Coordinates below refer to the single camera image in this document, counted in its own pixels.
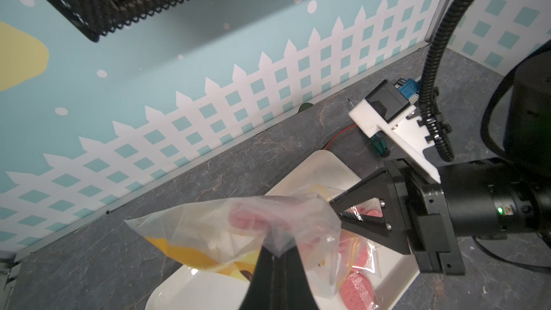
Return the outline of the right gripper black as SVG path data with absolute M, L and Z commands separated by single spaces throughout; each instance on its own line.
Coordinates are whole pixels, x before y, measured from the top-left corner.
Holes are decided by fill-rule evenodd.
M 442 186 L 407 159 L 386 162 L 329 204 L 343 229 L 413 255 L 422 274 L 465 274 Z

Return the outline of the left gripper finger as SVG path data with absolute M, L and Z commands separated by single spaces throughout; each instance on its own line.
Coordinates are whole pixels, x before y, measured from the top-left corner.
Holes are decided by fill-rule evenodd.
M 280 256 L 261 248 L 240 310 L 317 310 L 296 242 Z

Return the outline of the ziploc bag with pink cookies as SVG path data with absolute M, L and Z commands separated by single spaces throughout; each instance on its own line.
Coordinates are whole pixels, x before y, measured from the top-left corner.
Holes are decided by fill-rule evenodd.
M 277 256 L 295 241 L 313 293 L 333 298 L 341 230 L 329 201 L 341 189 L 306 185 L 290 195 L 178 205 L 126 225 L 167 257 L 198 271 L 251 280 L 261 248 Z

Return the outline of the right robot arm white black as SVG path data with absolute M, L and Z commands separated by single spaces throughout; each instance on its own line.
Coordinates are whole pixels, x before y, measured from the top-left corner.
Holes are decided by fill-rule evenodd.
M 507 73 L 482 116 L 494 158 L 457 164 L 437 105 L 436 76 L 460 19 L 475 0 L 453 0 L 423 67 L 418 100 L 383 80 L 351 111 L 368 137 L 384 133 L 405 153 L 330 201 L 342 227 L 414 255 L 419 271 L 463 275 L 458 239 L 535 233 L 550 242 L 550 45 Z

